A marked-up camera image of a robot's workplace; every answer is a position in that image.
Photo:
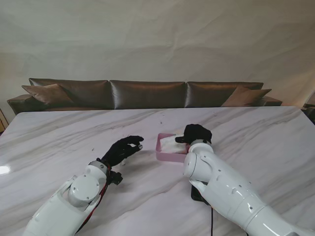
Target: pink tissue box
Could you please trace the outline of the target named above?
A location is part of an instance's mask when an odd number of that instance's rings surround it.
[[[174,136],[175,134],[163,134],[160,133],[157,136],[157,147],[156,147],[156,154],[157,154],[157,160],[159,161],[172,161],[172,162],[184,162],[186,154],[178,154],[178,153],[166,153],[166,152],[161,152],[161,143],[160,139]]]

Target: black glove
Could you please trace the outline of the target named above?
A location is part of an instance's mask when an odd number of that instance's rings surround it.
[[[200,124],[189,124],[186,126],[184,136],[175,138],[178,143],[191,144],[197,139],[206,140],[211,143],[212,133]]]
[[[125,158],[135,154],[142,149],[141,141],[144,139],[140,136],[128,136],[115,142],[108,152],[102,157],[101,162],[108,164],[110,167],[116,166]]]

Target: cable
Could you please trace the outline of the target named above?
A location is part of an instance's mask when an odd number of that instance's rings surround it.
[[[76,232],[76,233],[78,233],[82,228],[83,228],[83,226],[85,226],[86,225],[86,223],[89,221],[89,219],[91,218],[91,216],[93,215],[93,213],[94,213],[94,211],[95,211],[95,209],[98,207],[98,205],[100,204],[100,202],[102,201],[102,199],[103,199],[103,196],[104,196],[104,194],[105,194],[105,192],[106,192],[106,190],[107,190],[107,187],[108,187],[108,185],[110,184],[110,166],[108,165],[107,166],[107,178],[106,178],[106,183],[105,183],[105,185],[104,185],[104,187],[103,187],[103,189],[101,190],[101,192],[99,193],[100,194],[100,199],[99,199],[99,202],[97,203],[97,205],[94,207],[94,209],[91,211],[91,213],[89,214],[89,216],[85,219],[85,221],[83,222],[83,224],[80,226],[80,228],[78,229],[78,231]]]
[[[213,236],[213,208],[211,207],[211,236]]]

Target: marble table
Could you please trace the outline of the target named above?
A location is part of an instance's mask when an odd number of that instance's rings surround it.
[[[69,177],[122,137],[144,149],[114,169],[82,236],[209,236],[210,208],[190,198],[180,163],[156,160],[158,133],[199,123],[217,155],[241,172],[289,222],[315,228],[315,126],[295,107],[196,108],[21,113],[0,137],[0,235],[19,236]],[[215,236],[245,236],[214,213]]]

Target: brown leather sofa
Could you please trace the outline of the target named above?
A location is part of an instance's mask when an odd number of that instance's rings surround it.
[[[136,82],[118,80],[74,81],[29,79],[34,86],[58,84],[76,104],[49,107],[31,95],[7,102],[15,114],[34,111],[76,111],[149,108],[220,107],[237,86],[261,89],[257,82]],[[280,106],[281,101],[263,97],[256,106]]]
[[[308,107],[302,110],[304,114],[315,124],[315,107]]]

